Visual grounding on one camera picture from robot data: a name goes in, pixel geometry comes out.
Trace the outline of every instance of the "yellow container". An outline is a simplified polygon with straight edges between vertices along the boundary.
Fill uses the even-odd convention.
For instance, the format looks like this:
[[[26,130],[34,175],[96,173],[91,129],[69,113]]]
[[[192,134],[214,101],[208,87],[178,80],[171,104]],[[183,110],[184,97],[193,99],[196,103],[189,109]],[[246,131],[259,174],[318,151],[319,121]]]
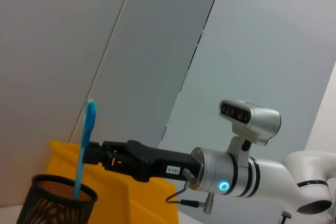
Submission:
[[[79,145],[52,141],[53,155],[47,174],[75,179]],[[109,172],[100,165],[85,165],[83,184],[98,194],[89,224],[178,224],[176,204],[165,199],[175,193],[173,184],[161,178],[148,183]]]

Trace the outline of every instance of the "pen holder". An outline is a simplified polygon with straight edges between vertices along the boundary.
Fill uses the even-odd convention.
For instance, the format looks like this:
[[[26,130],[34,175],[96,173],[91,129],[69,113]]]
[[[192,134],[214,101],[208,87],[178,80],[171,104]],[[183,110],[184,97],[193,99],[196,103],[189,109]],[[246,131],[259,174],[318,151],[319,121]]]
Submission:
[[[32,178],[17,224],[86,224],[98,196],[81,185],[78,200],[72,199],[72,179],[56,175]]]

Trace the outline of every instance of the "label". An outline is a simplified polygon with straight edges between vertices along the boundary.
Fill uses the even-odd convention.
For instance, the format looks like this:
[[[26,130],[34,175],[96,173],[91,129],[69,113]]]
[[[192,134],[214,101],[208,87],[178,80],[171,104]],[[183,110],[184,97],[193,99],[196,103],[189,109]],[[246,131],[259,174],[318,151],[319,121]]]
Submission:
[[[177,167],[177,166],[167,166],[167,170],[166,170],[166,173],[171,173],[171,174],[180,174],[180,167]]]

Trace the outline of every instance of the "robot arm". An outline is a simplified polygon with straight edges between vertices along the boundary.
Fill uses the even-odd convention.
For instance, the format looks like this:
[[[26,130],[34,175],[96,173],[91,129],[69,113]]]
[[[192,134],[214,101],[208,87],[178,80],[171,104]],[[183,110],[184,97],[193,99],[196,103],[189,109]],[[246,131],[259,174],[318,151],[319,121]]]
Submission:
[[[101,163],[106,170],[130,175],[140,182],[148,182],[150,177],[184,180],[185,189],[209,193],[206,203],[201,204],[206,213],[211,211],[215,194],[272,200],[302,214],[330,208],[332,197],[326,181],[336,177],[336,154],[296,152],[282,164],[254,159],[249,157],[251,144],[266,145],[277,134],[280,114],[228,100],[220,103],[218,113],[232,122],[237,134],[226,152],[198,147],[184,154],[150,148],[137,141],[104,142],[90,143],[83,162]],[[199,206],[194,201],[189,205]]]

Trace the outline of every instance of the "camera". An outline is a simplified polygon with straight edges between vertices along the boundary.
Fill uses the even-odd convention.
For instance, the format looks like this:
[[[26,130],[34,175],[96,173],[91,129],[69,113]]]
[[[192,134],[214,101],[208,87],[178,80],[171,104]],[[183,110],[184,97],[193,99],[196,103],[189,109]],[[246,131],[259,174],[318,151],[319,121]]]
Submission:
[[[218,114],[232,122],[232,131],[251,143],[266,145],[281,127],[278,111],[244,101],[223,100]]]

